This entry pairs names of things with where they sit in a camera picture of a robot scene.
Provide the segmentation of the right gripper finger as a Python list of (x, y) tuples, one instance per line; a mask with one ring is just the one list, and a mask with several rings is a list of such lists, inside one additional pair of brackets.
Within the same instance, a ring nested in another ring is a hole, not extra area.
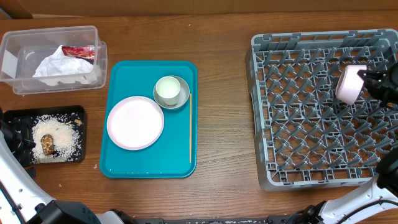
[(383, 100), (384, 99), (384, 90), (382, 81), (380, 80), (365, 80), (364, 87), (367, 89), (369, 94), (376, 100)]
[(359, 70), (357, 74), (363, 80), (383, 80), (387, 77), (388, 71)]

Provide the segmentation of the small white plate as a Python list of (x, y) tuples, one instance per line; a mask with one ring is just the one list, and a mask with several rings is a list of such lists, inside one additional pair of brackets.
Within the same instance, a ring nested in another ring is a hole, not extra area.
[(367, 66), (346, 66), (336, 86), (336, 98), (350, 106), (354, 105), (364, 85), (363, 79), (358, 75), (360, 70), (367, 70)]

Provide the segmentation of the brown food piece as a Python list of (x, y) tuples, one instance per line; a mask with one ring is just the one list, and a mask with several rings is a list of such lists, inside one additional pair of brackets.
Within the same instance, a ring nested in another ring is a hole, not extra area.
[(53, 143), (53, 137), (50, 134), (45, 134), (42, 136), (42, 139), (40, 140), (41, 145), (42, 145), (42, 150), (43, 153), (46, 156), (52, 155), (53, 152), (55, 151), (55, 146)]

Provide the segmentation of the rice food waste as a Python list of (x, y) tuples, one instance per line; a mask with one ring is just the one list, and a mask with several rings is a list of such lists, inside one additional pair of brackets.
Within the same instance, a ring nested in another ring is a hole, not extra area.
[[(69, 114), (45, 114), (36, 117), (32, 127), (32, 137), (36, 147), (32, 150), (33, 164), (72, 162), (81, 158), (82, 136), (79, 130), (81, 120), (74, 121)], [(55, 151), (46, 156), (40, 140), (45, 134), (53, 137)]]

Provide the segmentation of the white napkin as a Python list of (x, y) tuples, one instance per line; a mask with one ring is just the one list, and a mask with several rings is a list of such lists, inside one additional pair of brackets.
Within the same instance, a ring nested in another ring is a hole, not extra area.
[(48, 86), (57, 86), (59, 83), (72, 84), (78, 82), (89, 85), (98, 80), (93, 60), (65, 56), (60, 45), (56, 51), (43, 59), (36, 68), (34, 78)]

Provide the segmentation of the red snack wrapper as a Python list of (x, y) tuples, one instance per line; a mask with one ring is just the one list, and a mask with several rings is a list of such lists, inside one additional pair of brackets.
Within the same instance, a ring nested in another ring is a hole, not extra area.
[(62, 46), (62, 52), (65, 56), (93, 60), (95, 58), (95, 47), (87, 45), (82, 47)]

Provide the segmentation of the large white plate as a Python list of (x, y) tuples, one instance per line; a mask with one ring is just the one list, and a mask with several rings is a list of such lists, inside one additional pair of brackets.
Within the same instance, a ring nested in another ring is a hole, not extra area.
[(164, 114), (150, 98), (131, 96), (121, 100), (110, 111), (106, 130), (115, 145), (137, 151), (151, 146), (164, 128)]

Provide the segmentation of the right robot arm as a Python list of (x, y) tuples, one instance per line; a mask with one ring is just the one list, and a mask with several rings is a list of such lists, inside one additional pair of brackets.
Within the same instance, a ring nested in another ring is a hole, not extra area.
[[(397, 103), (397, 63), (387, 70), (373, 72), (365, 65), (348, 65), (336, 86), (336, 98), (353, 105), (362, 88), (392, 109)], [(310, 205), (285, 221), (286, 223), (357, 223), (385, 210), (397, 208), (397, 148), (384, 156), (376, 175), (345, 196)]]

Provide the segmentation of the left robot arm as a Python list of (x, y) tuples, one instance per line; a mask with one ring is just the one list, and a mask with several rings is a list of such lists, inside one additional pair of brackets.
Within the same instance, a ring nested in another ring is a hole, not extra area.
[(1, 121), (1, 193), (18, 223), (137, 223), (120, 210), (95, 214), (81, 202), (56, 200), (44, 192), (12, 153), (34, 147)]

